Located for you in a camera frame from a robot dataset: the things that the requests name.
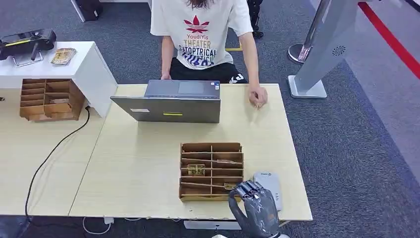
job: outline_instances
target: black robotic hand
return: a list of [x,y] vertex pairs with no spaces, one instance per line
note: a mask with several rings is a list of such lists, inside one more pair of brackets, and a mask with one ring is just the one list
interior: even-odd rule
[[[238,194],[244,201],[245,216],[235,200]],[[242,230],[253,238],[275,238],[279,235],[277,208],[271,192],[258,182],[245,181],[229,194],[229,207]]]

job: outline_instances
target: person's hand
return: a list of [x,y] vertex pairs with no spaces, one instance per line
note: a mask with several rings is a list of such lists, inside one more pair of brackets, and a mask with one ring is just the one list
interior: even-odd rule
[[257,86],[249,86],[249,100],[252,105],[256,108],[262,107],[267,103],[267,90],[265,88]]
[[161,80],[166,80],[166,79],[172,79],[170,77],[169,72],[168,73],[162,73],[162,77],[160,77]]

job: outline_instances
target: grey carpet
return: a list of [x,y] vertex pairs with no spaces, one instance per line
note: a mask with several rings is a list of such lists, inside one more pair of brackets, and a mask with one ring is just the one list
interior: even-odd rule
[[[45,0],[40,5],[16,0],[6,5],[0,9],[4,23],[0,35],[51,27],[61,41],[96,41],[119,83],[159,77],[159,39],[148,33],[150,12],[145,4],[106,4],[99,21],[85,24],[78,22],[69,1]],[[324,79],[326,100],[290,97],[286,78],[299,66],[287,59],[286,51],[304,39],[313,13],[307,0],[266,0],[262,5],[260,25],[265,37],[257,42],[261,82],[280,85],[314,216],[312,222],[293,222],[282,232],[293,238],[420,237],[420,187],[348,65],[339,64]],[[241,52],[233,56],[244,71]],[[81,218],[40,217],[36,221],[80,224]],[[97,232],[104,228],[100,220],[91,220],[89,225]],[[243,237],[241,232],[219,233]],[[171,220],[117,219],[111,232],[101,237],[212,235],[213,231],[186,230],[181,222]],[[60,227],[30,227],[23,237],[81,234]]]

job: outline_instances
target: white device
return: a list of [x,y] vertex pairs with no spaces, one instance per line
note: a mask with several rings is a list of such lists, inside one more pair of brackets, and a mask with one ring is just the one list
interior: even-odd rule
[[277,211],[281,211],[283,209],[283,202],[281,199],[280,180],[277,174],[271,172],[256,172],[253,180],[254,182],[260,183],[265,189],[270,190]]

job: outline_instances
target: cardboard organizer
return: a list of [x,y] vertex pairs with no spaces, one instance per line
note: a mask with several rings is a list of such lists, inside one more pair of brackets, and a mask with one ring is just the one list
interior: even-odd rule
[[78,120],[84,102],[71,79],[23,79],[19,113],[32,121]]
[[181,201],[227,201],[231,189],[244,180],[242,146],[240,143],[181,144],[180,170]]

